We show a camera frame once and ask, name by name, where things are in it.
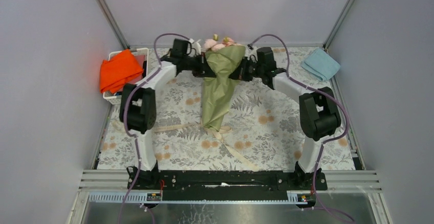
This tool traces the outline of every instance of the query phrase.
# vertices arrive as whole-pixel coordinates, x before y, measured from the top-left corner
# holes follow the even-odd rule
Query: plastic basket
[[[140,49],[130,49],[131,53],[134,56],[144,55],[145,61],[146,61],[146,74],[149,70],[149,49],[148,48],[140,48]],[[119,54],[121,51],[111,52],[108,56],[108,61],[110,61],[111,58],[113,58],[115,55]],[[118,105],[121,103],[122,96],[121,95],[114,95],[110,91],[106,91],[102,94],[102,97],[104,100],[110,102],[112,105]]]

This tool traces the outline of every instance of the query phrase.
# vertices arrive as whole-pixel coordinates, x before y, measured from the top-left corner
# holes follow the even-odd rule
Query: light blue cloth
[[[322,49],[317,48],[301,63],[306,71],[312,73],[320,81],[332,78],[340,69],[340,65]]]

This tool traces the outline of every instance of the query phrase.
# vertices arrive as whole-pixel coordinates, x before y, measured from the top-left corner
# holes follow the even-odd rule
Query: gray leaf pattern
[[[315,88],[330,86],[300,66],[315,49],[289,48],[290,75]],[[157,49],[160,56],[167,51]],[[277,66],[286,68],[283,49],[273,48],[273,52]],[[153,50],[149,50],[148,60],[150,72],[158,66]],[[202,79],[182,72],[158,91],[155,126],[199,123],[202,83]],[[259,79],[240,82],[231,102],[223,125],[230,126],[232,131],[223,135],[225,142],[264,170],[293,169],[302,154],[304,140],[298,104],[269,89]],[[153,142],[159,168],[163,170],[250,170],[199,125],[154,133]],[[134,141],[125,134],[119,121],[119,106],[115,106],[101,142],[98,169],[125,169],[135,160]],[[328,143],[321,163],[325,170],[354,169],[346,141]]]

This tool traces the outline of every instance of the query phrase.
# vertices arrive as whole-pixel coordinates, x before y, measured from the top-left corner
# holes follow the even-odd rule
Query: orange towel
[[[99,73],[99,90],[101,93],[109,90],[114,94],[129,81],[143,73],[134,55],[126,49],[110,61],[103,60]]]

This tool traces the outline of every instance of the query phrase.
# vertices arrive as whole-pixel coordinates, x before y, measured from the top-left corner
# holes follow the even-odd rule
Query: olive green cloth
[[[209,67],[216,75],[216,78],[204,78],[202,123],[205,128],[220,130],[223,117],[229,112],[235,86],[240,82],[229,79],[229,75],[239,66],[245,52],[245,46],[229,46],[205,53]]]

